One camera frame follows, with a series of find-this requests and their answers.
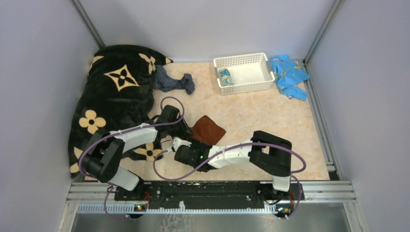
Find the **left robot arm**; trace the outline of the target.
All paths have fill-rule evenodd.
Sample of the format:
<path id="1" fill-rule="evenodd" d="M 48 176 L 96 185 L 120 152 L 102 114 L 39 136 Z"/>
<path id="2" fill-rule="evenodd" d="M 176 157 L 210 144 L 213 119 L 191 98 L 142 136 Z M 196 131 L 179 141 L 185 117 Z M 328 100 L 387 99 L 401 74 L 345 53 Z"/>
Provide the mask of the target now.
<path id="1" fill-rule="evenodd" d="M 123 130 L 97 130 L 79 158 L 79 169 L 82 174 L 120 187 L 133 200 L 139 200 L 145 193 L 144 181 L 120 167 L 123 154 L 167 136 L 186 138 L 192 135 L 179 109 L 166 105 L 152 121 Z"/>

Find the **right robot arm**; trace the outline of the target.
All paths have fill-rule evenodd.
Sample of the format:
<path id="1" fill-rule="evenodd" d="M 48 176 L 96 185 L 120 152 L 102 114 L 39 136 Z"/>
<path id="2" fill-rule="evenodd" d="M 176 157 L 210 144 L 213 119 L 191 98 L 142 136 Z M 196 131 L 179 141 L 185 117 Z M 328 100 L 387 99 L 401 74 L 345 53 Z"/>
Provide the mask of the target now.
<path id="1" fill-rule="evenodd" d="M 292 196 L 291 153 L 266 145 L 258 146 L 256 143 L 292 149 L 290 141 L 258 130 L 249 140 L 229 146 L 207 145 L 194 139 L 183 140 L 176 137 L 172 141 L 172 150 L 175 152 L 174 160 L 199 172 L 217 170 L 228 165 L 252 163 L 273 178 L 272 193 L 266 193 L 264 198 L 271 197 L 276 201 L 289 199 Z"/>

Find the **white plastic basket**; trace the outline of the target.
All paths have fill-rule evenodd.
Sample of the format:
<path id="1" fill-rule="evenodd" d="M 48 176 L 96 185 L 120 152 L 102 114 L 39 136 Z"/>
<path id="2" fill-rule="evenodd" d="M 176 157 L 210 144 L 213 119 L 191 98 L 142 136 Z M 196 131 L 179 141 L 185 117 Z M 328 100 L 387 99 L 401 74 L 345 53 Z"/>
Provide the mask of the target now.
<path id="1" fill-rule="evenodd" d="M 267 90 L 275 80 L 265 53 L 215 58 L 213 64 L 221 95 Z M 219 70 L 222 68 L 230 71 L 233 86 L 221 85 Z"/>

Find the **teal rabbit pattern towel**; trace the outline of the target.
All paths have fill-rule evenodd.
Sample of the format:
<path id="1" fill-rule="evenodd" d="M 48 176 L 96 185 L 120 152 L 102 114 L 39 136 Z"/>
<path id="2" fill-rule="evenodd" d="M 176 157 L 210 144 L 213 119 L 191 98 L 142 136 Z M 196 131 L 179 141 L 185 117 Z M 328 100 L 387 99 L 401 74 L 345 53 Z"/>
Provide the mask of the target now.
<path id="1" fill-rule="evenodd" d="M 220 75 L 220 81 L 221 81 L 222 86 L 226 87 L 226 86 L 234 85 L 230 71 L 227 68 L 220 69 L 219 75 Z"/>

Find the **brown towel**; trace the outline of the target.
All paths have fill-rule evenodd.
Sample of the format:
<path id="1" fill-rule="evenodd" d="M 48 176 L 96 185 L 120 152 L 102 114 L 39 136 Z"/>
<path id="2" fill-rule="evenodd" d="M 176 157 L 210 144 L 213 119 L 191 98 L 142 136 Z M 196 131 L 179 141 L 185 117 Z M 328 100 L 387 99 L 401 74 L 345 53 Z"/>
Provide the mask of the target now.
<path id="1" fill-rule="evenodd" d="M 226 130 L 218 126 L 208 116 L 201 117 L 191 130 L 193 132 L 192 139 L 207 145 L 216 145 L 226 134 Z"/>

